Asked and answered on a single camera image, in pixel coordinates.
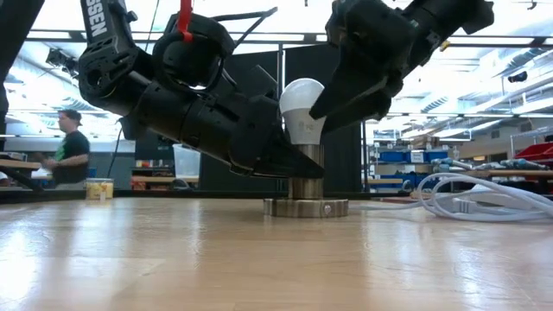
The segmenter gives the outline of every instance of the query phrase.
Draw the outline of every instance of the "light bulb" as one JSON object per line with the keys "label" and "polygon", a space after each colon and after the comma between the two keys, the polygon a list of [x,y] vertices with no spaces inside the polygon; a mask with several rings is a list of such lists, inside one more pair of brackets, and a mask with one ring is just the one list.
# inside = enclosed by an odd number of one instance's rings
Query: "light bulb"
{"label": "light bulb", "polygon": [[292,81],[280,97],[280,111],[292,144],[321,143],[322,126],[326,118],[314,120],[309,110],[319,98],[324,86],[314,79],[302,78]]}

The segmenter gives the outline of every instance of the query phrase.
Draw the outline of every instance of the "cap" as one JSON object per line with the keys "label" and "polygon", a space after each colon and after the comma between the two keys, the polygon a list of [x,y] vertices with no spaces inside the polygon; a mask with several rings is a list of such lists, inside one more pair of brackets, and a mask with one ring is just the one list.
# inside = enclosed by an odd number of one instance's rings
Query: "cap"
{"label": "cap", "polygon": [[66,117],[72,119],[72,120],[75,120],[77,121],[77,125],[82,125],[80,123],[80,119],[81,119],[81,115],[78,111],[76,110],[73,110],[73,109],[65,109],[63,111],[60,111],[60,113],[63,113],[66,115]]}

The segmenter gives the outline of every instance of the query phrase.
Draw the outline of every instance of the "yellow can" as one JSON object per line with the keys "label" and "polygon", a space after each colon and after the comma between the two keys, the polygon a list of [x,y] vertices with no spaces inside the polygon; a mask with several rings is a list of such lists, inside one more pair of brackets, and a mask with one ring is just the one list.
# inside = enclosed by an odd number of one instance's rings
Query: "yellow can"
{"label": "yellow can", "polygon": [[113,199],[113,179],[89,178],[86,180],[87,200]]}

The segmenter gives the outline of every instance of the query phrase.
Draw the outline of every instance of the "red cable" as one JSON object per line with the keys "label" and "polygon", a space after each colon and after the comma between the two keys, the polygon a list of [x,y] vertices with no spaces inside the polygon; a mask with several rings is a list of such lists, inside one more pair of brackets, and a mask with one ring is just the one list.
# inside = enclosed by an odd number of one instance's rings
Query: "red cable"
{"label": "red cable", "polygon": [[181,0],[181,11],[179,13],[179,21],[177,22],[177,28],[184,35],[184,41],[190,42],[193,37],[188,32],[188,24],[192,18],[192,0]]}

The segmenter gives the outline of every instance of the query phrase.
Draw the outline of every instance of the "ceiling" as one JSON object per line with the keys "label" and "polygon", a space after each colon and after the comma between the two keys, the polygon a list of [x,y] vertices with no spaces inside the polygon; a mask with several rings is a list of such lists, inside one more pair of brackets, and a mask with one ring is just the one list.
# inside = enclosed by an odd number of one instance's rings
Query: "ceiling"
{"label": "ceiling", "polygon": [[[205,16],[267,10],[278,6],[279,11],[264,21],[257,32],[265,33],[324,33],[324,25],[331,13],[331,0],[196,0],[194,12]],[[528,10],[531,1],[496,0],[495,23],[478,32],[484,36],[551,36],[553,34],[553,0],[538,0],[537,7]],[[405,7],[409,1],[385,1],[390,6]],[[138,15],[131,24],[136,38],[159,36],[165,24],[179,8],[176,0],[126,0],[127,9]],[[224,22],[230,32],[243,32],[251,20]],[[79,31],[84,29],[78,1],[46,0],[35,21],[32,35],[41,31]],[[280,41],[296,41],[294,35],[278,35]],[[256,35],[257,39],[275,35]],[[486,43],[508,40],[505,37],[484,38]],[[141,47],[151,52],[153,44]],[[36,124],[37,133],[58,135],[55,111],[73,108],[83,111],[84,131],[94,136],[116,136],[119,130],[117,116],[86,103],[79,95],[75,79],[45,63],[50,48],[60,48],[65,54],[79,57],[85,43],[54,43],[28,41],[6,81],[10,90],[10,122]],[[242,44],[237,54],[276,50],[277,44]],[[525,82],[509,83],[507,77],[526,71]],[[547,112],[553,104],[553,54],[550,50],[515,48],[447,48],[435,52],[431,61],[419,67],[404,80],[404,89],[394,99],[391,116],[382,122],[370,123],[369,129],[383,135],[401,130],[403,135],[430,133],[438,136],[466,136],[499,126],[486,117],[471,118],[428,114],[452,113],[516,113]],[[410,116],[397,116],[410,112]]]}

